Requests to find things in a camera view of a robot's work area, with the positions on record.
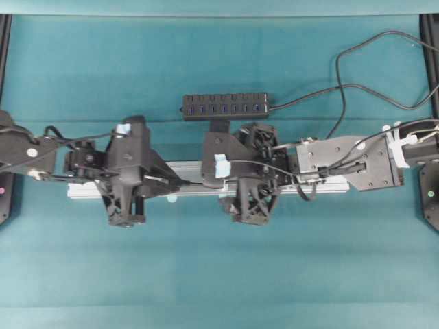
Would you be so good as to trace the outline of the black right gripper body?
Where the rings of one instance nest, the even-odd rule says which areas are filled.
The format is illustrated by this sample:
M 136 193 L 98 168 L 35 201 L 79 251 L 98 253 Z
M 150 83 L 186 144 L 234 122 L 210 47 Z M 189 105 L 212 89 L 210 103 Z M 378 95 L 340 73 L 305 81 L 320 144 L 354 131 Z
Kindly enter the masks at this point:
M 281 147 L 276 128 L 271 125 L 249 123 L 233 134 L 257 155 L 255 160 L 233 160 L 250 164 L 251 174 L 232 180 L 236 183 L 235 195 L 223 197 L 220 202 L 233 222 L 265 225 L 281 188 L 293 182 L 287 150 Z

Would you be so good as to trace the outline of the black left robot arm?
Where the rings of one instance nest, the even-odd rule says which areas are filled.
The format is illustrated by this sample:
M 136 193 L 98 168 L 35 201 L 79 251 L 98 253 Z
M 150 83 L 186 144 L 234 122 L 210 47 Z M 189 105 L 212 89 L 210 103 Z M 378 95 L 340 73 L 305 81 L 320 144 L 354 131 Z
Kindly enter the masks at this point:
M 152 149 L 144 117 L 124 119 L 104 137 L 66 138 L 50 125 L 42 136 L 1 113 L 1 172 L 28 175 L 39 181 L 92 183 L 104 203 L 108 223 L 131 228 L 145 223 L 144 201 L 175 193 L 188 182 Z

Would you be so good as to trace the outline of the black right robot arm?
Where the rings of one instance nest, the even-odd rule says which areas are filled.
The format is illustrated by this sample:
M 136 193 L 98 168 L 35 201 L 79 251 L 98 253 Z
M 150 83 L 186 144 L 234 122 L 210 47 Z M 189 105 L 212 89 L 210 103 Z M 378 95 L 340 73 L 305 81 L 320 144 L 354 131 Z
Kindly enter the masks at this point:
M 215 177 L 237 181 L 235 197 L 222 199 L 234 221 L 261 225 L 272 204 L 291 186 L 306 202 L 318 186 L 344 178 L 357 191 L 400 187 L 405 170 L 419 167 L 423 219 L 438 228 L 438 120 L 383 126 L 370 136 L 341 136 L 291 145 L 264 143 L 249 159 L 214 156 Z

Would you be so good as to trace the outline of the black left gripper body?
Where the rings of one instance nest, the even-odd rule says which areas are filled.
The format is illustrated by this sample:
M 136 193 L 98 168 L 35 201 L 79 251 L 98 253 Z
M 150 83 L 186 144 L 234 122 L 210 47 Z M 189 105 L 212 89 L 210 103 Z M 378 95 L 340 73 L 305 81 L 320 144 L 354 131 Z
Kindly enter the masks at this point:
M 107 162 L 107 152 L 97 150 L 93 141 L 75 142 L 64 156 L 63 171 L 71 183 L 91 183 L 97 189 L 110 225 L 131 228 L 144 223 L 143 202 L 134 193 L 140 181 L 124 177 Z

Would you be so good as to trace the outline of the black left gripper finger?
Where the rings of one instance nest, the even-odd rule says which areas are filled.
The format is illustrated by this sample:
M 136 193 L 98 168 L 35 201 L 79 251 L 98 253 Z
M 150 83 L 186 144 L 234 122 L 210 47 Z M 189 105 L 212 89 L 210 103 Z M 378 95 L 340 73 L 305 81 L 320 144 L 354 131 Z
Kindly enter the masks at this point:
M 144 174 L 145 179 L 157 180 L 170 186 L 182 186 L 182 180 L 175 171 L 154 151 L 150 151 L 149 169 Z
M 181 186 L 182 180 L 179 178 L 162 180 L 144 178 L 139 186 L 139 197 L 149 199 L 169 195 L 178 192 Z

